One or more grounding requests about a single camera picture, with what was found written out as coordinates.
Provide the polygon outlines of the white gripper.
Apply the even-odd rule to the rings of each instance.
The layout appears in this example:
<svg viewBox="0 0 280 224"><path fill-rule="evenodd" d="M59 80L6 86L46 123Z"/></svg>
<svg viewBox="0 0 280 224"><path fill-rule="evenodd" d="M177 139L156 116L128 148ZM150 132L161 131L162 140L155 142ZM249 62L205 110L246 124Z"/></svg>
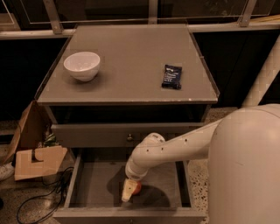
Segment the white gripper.
<svg viewBox="0 0 280 224"><path fill-rule="evenodd" d="M138 166L134 160L130 157L125 165L125 174L128 178L124 180L122 189L122 201L128 202L132 196L132 193L136 189L137 181L143 179L148 170Z"/></svg>

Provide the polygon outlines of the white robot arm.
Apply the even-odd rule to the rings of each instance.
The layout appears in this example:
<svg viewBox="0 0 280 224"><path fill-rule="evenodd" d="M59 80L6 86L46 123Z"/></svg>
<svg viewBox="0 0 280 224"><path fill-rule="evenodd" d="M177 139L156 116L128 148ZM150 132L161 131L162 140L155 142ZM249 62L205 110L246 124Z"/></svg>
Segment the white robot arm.
<svg viewBox="0 0 280 224"><path fill-rule="evenodd" d="M166 141L149 134L125 167L143 179L168 162L208 160L209 224L280 224L280 105L240 108Z"/></svg>

